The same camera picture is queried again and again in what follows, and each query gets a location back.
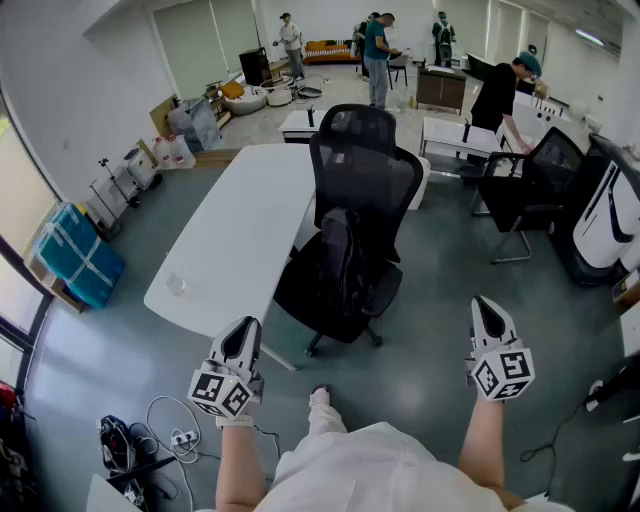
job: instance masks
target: jeans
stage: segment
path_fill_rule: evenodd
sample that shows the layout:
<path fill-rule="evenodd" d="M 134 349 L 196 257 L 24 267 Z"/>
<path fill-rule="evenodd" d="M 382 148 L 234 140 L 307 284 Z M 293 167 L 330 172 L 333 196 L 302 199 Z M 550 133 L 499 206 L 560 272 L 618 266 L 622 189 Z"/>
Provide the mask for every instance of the jeans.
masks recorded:
<path fill-rule="evenodd" d="M 360 61 L 362 62 L 362 76 L 369 76 L 369 70 L 367 69 L 367 65 L 364 63 L 364 40 L 360 39 L 358 41 L 358 47 L 360 48 Z"/>
<path fill-rule="evenodd" d="M 364 56 L 364 62 L 369 70 L 369 103 L 384 110 L 387 102 L 387 60 L 372 59 Z"/>
<path fill-rule="evenodd" d="M 302 50 L 285 50 L 287 57 L 289 57 L 289 65 L 291 66 L 291 74 L 293 77 L 304 76 L 302 69 Z"/>

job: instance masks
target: ceiling light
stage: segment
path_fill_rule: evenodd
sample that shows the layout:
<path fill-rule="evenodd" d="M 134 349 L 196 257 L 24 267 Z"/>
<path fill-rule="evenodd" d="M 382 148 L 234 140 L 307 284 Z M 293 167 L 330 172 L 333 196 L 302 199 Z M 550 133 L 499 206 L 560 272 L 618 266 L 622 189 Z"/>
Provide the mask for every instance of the ceiling light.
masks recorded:
<path fill-rule="evenodd" d="M 592 36 L 591 34 L 589 34 L 588 32 L 585 32 L 582 29 L 577 28 L 576 34 L 578 34 L 583 39 L 586 39 L 587 41 L 591 41 L 592 43 L 597 44 L 598 46 L 604 46 L 604 43 L 600 41 L 600 39 L 598 39 L 596 36 Z"/>

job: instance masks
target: chair armrest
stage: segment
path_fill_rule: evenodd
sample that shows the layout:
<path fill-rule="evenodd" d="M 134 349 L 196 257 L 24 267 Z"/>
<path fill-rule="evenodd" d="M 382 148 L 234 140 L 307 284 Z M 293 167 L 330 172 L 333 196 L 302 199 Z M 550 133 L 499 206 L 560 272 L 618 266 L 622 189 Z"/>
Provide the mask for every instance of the chair armrest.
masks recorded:
<path fill-rule="evenodd" d="M 401 281 L 402 270 L 389 263 L 378 282 L 369 287 L 362 313 L 374 318 L 384 313 L 398 293 Z"/>
<path fill-rule="evenodd" d="M 563 210 L 560 204 L 530 204 L 525 206 L 524 213 L 560 212 Z"/>

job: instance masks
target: sneaker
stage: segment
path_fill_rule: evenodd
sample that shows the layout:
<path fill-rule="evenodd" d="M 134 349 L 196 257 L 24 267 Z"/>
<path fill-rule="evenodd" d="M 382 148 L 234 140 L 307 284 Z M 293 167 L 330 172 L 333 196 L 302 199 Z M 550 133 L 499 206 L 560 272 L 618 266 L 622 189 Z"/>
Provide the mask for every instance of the sneaker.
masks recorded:
<path fill-rule="evenodd" d="M 316 386 L 309 397 L 309 407 L 313 407 L 316 404 L 329 404 L 331 402 L 331 395 L 329 394 L 329 387 L 326 384 L 320 384 Z"/>
<path fill-rule="evenodd" d="M 601 380 L 597 380 L 593 384 L 591 384 L 591 389 L 589 390 L 589 396 L 593 395 L 602 386 L 604 386 L 604 382 L 602 382 Z M 591 412 L 596 407 L 598 407 L 598 405 L 600 405 L 600 402 L 598 402 L 597 400 L 590 400 L 585 404 L 585 407 L 587 409 L 587 412 Z"/>

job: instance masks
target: blue box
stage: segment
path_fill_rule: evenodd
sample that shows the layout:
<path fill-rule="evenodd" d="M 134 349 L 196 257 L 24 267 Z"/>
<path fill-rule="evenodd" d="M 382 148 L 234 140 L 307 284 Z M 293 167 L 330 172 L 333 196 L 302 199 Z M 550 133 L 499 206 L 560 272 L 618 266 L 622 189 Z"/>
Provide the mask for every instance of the blue box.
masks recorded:
<path fill-rule="evenodd" d="M 125 267 L 89 221 L 68 203 L 52 215 L 34 251 L 75 295 L 95 308 L 106 304 Z"/>

